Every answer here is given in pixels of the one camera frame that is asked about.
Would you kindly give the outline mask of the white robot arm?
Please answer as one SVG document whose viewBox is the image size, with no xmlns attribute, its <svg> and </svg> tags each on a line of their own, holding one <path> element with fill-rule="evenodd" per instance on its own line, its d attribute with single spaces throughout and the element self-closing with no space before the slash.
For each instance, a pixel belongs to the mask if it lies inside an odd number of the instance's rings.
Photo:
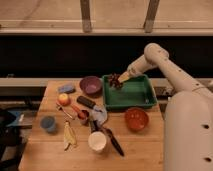
<svg viewBox="0 0 213 171">
<path fill-rule="evenodd" d="M 163 171 L 213 171 L 213 92 L 173 63 L 156 43 L 145 46 L 119 81 L 156 67 L 176 91 L 164 116 Z"/>
</svg>

